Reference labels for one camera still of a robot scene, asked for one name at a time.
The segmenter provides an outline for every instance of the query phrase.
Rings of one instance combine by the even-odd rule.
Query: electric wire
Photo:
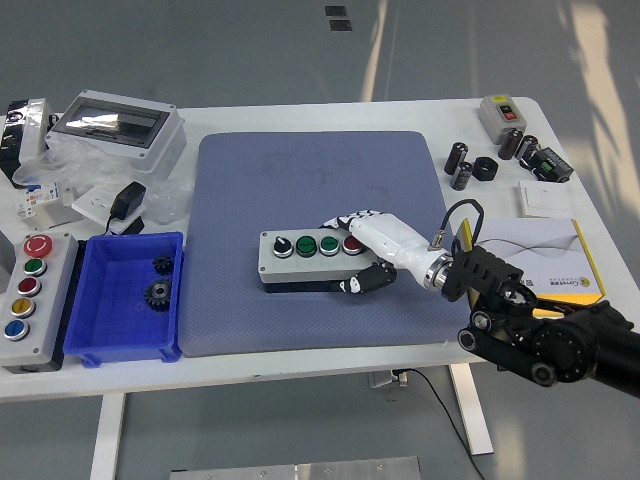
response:
[[[420,375],[422,378],[424,378],[427,381],[427,383],[431,387],[431,390],[433,391],[433,394],[435,395],[436,399],[438,400],[438,402],[440,402],[440,405],[442,405],[442,408],[444,409],[445,413],[447,414],[447,417],[449,418],[449,422],[451,423],[451,426],[453,427],[453,431],[455,432],[456,436],[458,437],[458,440],[460,440],[460,443],[464,447],[464,451],[466,452],[467,457],[469,457],[469,461],[471,462],[471,465],[473,466],[474,470],[478,473],[480,478],[482,480],[485,480],[484,475],[482,474],[482,472],[480,471],[480,469],[476,465],[476,462],[473,460],[473,455],[471,454],[471,450],[469,449],[469,447],[465,443],[464,439],[462,438],[462,435],[460,434],[460,431],[456,427],[456,424],[453,422],[453,418],[451,417],[451,414],[449,413],[449,409],[446,407],[446,405],[444,404],[444,402],[440,398],[440,395],[438,395],[438,392],[436,391],[436,389],[433,386],[433,384],[431,383],[431,381],[427,378],[427,376],[424,373],[422,373],[419,370],[416,370],[415,368],[403,368],[403,369],[400,369],[400,370],[394,370],[393,371],[394,374],[402,373],[402,372],[415,372],[415,373],[417,373],[418,375]]]
[[[471,236],[471,247],[473,248],[473,246],[478,241],[478,237],[480,236],[480,230],[482,229],[482,222],[484,221],[484,209],[482,208],[482,205],[478,203],[477,200],[474,200],[473,198],[467,198],[454,203],[451,206],[451,208],[447,210],[447,213],[445,214],[442,220],[442,224],[440,225],[440,230],[444,231],[444,229],[447,228],[447,223],[449,223],[449,217],[458,207],[461,207],[462,205],[471,205],[478,212],[478,220],[476,221],[476,226],[473,229],[473,235]],[[460,239],[455,237],[451,242],[451,254],[455,255],[458,250],[461,250]]]
[[[113,220],[114,218],[116,218],[115,215],[109,215],[109,220],[107,220],[107,227],[104,229],[104,233],[102,235],[106,235],[107,232],[109,231],[109,225],[111,224],[111,220]]]

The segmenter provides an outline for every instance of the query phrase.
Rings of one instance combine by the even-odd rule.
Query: gray control box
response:
[[[378,260],[376,254],[366,248],[358,254],[345,253],[353,252],[354,240],[349,232],[341,229],[262,232],[258,257],[260,279],[262,283],[346,280]]]
[[[78,242],[68,233],[50,233],[28,237],[25,244],[41,238],[50,242],[51,252],[39,258],[20,248],[7,288],[0,366],[11,373],[47,372],[61,366],[53,360],[54,349]],[[40,264],[37,271],[31,262]]]
[[[509,95],[489,95],[482,99],[478,117],[487,131],[489,138],[496,145],[504,141],[510,128],[517,128],[524,133],[527,122]]]

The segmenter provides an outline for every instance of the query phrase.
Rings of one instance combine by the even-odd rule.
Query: red button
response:
[[[47,235],[34,235],[24,242],[24,253],[34,258],[42,258],[49,255],[53,248],[53,240]]]
[[[28,277],[18,284],[18,293],[25,297],[32,297],[40,292],[41,284],[33,277]]]
[[[357,255],[362,251],[362,243],[353,235],[348,236],[342,243],[342,250],[347,255]]]

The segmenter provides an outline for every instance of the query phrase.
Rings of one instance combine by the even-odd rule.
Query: robotic arm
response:
[[[609,302],[583,306],[540,300],[520,283],[522,270],[483,248],[453,255],[443,249],[444,227],[429,243],[394,215],[372,210],[325,226],[348,230],[384,260],[341,282],[340,290],[380,288],[392,281],[390,271],[395,278],[395,269],[409,270],[419,285],[440,290],[450,302],[470,288],[478,296],[469,324],[458,334],[463,349],[545,387],[593,378],[640,398],[640,335]],[[536,318],[534,308],[564,316]]]

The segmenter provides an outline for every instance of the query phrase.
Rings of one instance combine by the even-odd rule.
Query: table leg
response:
[[[91,480],[115,479],[125,399],[124,393],[111,393],[102,397]]]
[[[476,385],[468,363],[449,365],[451,379],[458,397],[464,429],[472,455],[493,453],[493,445],[482,413]]]

